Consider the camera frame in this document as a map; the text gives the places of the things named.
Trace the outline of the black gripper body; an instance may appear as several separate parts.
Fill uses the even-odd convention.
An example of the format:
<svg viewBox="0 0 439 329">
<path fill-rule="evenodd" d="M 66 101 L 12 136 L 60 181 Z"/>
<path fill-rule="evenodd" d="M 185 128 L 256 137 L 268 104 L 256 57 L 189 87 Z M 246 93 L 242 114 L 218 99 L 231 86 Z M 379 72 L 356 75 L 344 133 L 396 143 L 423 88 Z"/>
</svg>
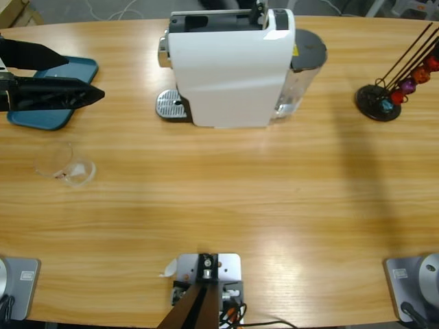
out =
<svg viewBox="0 0 439 329">
<path fill-rule="evenodd" d="M 10 88 L 14 83 L 14 75 L 5 66 L 1 65 L 1 111 L 8 112 L 11 109 Z"/>
</svg>

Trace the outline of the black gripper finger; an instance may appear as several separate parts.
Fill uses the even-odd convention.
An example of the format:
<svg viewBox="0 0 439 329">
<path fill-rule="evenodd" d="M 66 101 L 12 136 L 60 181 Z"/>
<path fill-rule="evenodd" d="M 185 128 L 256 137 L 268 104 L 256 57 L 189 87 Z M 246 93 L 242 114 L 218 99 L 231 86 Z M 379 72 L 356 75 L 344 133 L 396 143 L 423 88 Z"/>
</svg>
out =
<svg viewBox="0 0 439 329">
<path fill-rule="evenodd" d="M 32 42 L 1 37 L 1 61 L 16 69 L 51 69 L 69 63 L 69 60 L 52 49 Z"/>
<path fill-rule="evenodd" d="M 68 77 L 13 77 L 7 83 L 9 110 L 77 110 L 105 97 L 105 92 Z"/>
</svg>

